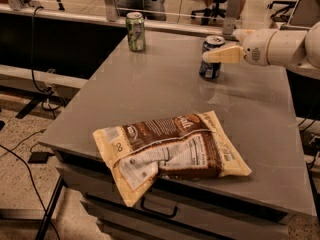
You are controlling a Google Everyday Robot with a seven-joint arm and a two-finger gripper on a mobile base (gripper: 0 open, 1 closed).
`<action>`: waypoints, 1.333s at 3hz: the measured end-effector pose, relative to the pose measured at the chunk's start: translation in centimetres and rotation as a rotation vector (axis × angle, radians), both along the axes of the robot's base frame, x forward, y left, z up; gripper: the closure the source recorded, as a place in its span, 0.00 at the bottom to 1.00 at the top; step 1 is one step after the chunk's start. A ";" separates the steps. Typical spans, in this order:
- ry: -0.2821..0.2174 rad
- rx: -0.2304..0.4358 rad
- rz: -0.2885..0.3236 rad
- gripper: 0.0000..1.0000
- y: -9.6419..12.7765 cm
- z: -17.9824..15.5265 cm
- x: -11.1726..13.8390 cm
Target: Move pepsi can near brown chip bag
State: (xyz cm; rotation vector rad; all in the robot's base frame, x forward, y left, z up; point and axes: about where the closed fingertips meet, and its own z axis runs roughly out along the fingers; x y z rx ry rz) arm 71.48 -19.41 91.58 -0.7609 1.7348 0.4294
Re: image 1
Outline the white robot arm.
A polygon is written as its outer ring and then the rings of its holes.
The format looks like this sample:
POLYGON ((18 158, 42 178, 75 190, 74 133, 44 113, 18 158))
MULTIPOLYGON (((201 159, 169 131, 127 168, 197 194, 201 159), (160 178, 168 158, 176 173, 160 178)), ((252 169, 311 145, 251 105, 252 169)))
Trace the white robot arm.
POLYGON ((239 44, 204 52, 207 63, 235 64, 245 60, 258 66, 282 66, 294 73, 320 79, 320 24, 308 29, 235 30, 239 44))

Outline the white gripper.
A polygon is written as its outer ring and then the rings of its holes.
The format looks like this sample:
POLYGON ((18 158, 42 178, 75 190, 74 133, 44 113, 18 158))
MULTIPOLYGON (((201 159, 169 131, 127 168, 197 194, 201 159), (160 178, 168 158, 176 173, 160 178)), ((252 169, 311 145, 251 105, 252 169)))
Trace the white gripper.
POLYGON ((273 65, 269 47, 276 32, 276 29, 260 29, 255 32, 251 29, 235 29, 233 36, 239 43, 243 43, 243 49, 237 45, 217 48, 204 52, 202 59, 206 63, 234 64, 244 58, 251 65, 273 65))

